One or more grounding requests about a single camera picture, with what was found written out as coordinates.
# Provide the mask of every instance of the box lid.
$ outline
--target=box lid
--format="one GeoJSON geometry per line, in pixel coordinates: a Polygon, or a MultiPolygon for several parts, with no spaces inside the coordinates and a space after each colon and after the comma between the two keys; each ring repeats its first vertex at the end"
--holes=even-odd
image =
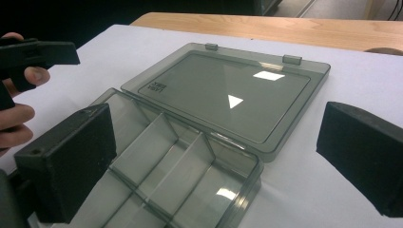
{"type": "Polygon", "coordinates": [[[295,56],[188,44],[122,90],[269,162],[329,70],[295,56]]]}

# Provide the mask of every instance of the table surface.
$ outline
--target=table surface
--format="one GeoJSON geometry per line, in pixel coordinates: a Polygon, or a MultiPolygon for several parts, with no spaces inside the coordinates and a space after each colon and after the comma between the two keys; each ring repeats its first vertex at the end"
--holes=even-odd
{"type": "Polygon", "coordinates": [[[403,50],[403,22],[150,12],[132,26],[350,50],[403,50]]]}

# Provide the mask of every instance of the black foam block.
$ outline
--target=black foam block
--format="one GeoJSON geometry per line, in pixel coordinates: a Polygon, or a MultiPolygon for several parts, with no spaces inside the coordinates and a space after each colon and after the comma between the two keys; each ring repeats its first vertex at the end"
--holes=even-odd
{"type": "Polygon", "coordinates": [[[14,158],[35,186],[38,218],[69,223],[115,156],[109,106],[98,104],[74,113],[14,158]]]}
{"type": "Polygon", "coordinates": [[[381,215],[403,217],[402,128],[360,108],[329,102],[317,152],[381,215]]]}

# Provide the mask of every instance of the black object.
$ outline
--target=black object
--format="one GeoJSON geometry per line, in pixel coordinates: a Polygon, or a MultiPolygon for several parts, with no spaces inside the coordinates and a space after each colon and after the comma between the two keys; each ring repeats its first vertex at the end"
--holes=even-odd
{"type": "Polygon", "coordinates": [[[402,128],[360,108],[329,102],[317,152],[381,215],[403,217],[402,128]]]}
{"type": "MultiPolygon", "coordinates": [[[[71,42],[0,38],[0,79],[11,78],[15,87],[21,92],[35,88],[35,85],[30,84],[24,76],[26,67],[78,64],[80,60],[76,47],[71,42]]],[[[15,106],[3,84],[0,84],[0,101],[0,110],[15,106]]]]}
{"type": "Polygon", "coordinates": [[[0,199],[0,211],[18,208],[18,213],[1,217],[0,225],[18,224],[33,211],[42,222],[71,222],[115,157],[108,104],[72,114],[14,155],[17,170],[9,176],[12,192],[5,185],[0,195],[15,200],[0,199]]]}

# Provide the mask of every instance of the hand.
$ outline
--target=hand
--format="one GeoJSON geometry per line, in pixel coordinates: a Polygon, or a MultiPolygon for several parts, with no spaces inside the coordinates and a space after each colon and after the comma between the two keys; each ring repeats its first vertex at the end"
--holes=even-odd
{"type": "MultiPolygon", "coordinates": [[[[3,37],[15,37],[23,40],[23,36],[15,32],[9,32],[3,37]]],[[[24,71],[27,81],[33,85],[40,86],[46,83],[50,75],[48,71],[41,67],[30,66],[24,71]]],[[[11,79],[2,82],[11,97],[15,97],[19,92],[11,79]]],[[[32,138],[32,131],[24,123],[35,115],[32,107],[25,104],[15,104],[15,107],[0,111],[0,157],[3,156],[10,147],[26,143],[32,138]]]]}

